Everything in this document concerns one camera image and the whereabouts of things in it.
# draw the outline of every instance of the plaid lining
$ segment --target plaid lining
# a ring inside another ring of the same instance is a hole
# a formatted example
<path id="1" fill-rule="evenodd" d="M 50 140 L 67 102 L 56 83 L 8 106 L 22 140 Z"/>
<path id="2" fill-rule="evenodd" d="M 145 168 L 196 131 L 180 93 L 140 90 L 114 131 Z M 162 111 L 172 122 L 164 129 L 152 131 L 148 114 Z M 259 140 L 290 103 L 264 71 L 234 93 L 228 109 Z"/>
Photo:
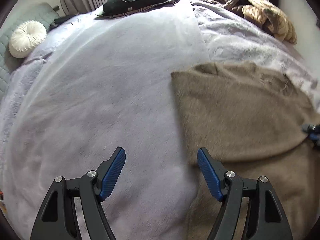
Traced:
<path id="1" fill-rule="evenodd" d="M 165 2 L 162 2 L 162 3 L 156 3 L 156 4 L 149 5 L 149 6 L 134 10 L 134 11 L 130 11 L 130 12 L 122 13 L 122 14 L 117 14 L 117 15 L 110 15 L 110 16 L 106 16 L 106 15 L 103 15 L 103 14 L 101 14 L 101 15 L 97 15 L 96 14 L 96 15 L 100 16 L 100 17 L 114 19 L 114 18 L 131 15 L 131 14 L 138 13 L 138 12 L 145 12 L 145 11 L 148 11 L 149 9 L 152 9 L 152 8 L 158 6 L 158 5 L 164 5 L 164 4 L 167 4 L 167 3 L 175 3 L 175 2 L 172 1 L 172 0 L 168 0 L 168 1 L 165 1 Z"/>

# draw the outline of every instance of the blue ridged fingertip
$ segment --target blue ridged fingertip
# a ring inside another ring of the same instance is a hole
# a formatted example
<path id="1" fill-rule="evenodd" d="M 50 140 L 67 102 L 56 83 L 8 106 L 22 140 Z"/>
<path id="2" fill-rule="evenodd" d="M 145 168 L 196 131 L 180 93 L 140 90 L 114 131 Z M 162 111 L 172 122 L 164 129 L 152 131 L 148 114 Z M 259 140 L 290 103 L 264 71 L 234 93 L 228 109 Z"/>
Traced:
<path id="1" fill-rule="evenodd" d="M 102 189 L 99 196 L 103 201 L 111 195 L 124 163 L 125 151 L 124 149 L 121 149 L 102 180 Z"/>
<path id="2" fill-rule="evenodd" d="M 218 201 L 221 201 L 223 194 L 220 190 L 220 180 L 201 149 L 198 150 L 198 165 L 207 182 L 211 195 Z"/>

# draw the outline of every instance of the light green quilted headboard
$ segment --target light green quilted headboard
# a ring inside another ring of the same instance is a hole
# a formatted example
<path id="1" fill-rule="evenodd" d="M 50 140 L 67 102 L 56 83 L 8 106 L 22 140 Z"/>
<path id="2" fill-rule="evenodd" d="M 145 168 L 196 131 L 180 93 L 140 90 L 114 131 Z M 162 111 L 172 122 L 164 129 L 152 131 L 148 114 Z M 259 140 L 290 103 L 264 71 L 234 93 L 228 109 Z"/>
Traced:
<path id="1" fill-rule="evenodd" d="M 28 20 L 35 20 L 41 22 L 48 32 L 50 24 L 56 18 L 59 18 L 59 15 L 52 7 L 47 3 L 41 3 L 33 6 L 29 11 L 26 11 L 10 28 L 4 31 L 0 37 L 0 100 L 8 88 L 10 73 L 17 69 L 23 61 L 23 59 L 12 57 L 9 52 L 8 44 L 13 31 L 21 23 Z"/>

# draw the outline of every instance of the white cushion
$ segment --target white cushion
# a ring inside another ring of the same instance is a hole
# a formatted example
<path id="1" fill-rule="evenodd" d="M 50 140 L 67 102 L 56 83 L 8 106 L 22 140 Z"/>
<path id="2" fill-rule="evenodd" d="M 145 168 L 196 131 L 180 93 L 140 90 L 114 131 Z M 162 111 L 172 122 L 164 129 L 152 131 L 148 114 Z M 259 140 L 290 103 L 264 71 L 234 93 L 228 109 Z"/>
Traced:
<path id="1" fill-rule="evenodd" d="M 37 21 L 19 25 L 11 35 L 9 51 L 16 58 L 28 56 L 47 36 L 45 27 Z"/>

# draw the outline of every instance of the bed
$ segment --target bed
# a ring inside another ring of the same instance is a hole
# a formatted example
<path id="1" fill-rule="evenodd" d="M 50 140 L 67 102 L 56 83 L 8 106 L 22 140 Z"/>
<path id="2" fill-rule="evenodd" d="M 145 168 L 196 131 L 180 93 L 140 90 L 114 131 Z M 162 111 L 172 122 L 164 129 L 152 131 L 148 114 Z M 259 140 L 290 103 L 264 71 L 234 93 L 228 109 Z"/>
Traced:
<path id="1" fill-rule="evenodd" d="M 320 111 L 317 80 L 295 50 L 222 8 L 181 0 L 117 19 L 97 13 L 49 32 L 1 101 L 0 188 L 21 239 L 53 178 L 82 176 L 116 147 L 127 161 L 103 203 L 116 238 L 184 239 L 198 185 L 175 112 L 174 70 L 252 61 L 286 73 Z M 78 222 L 89 239 L 80 212 Z"/>

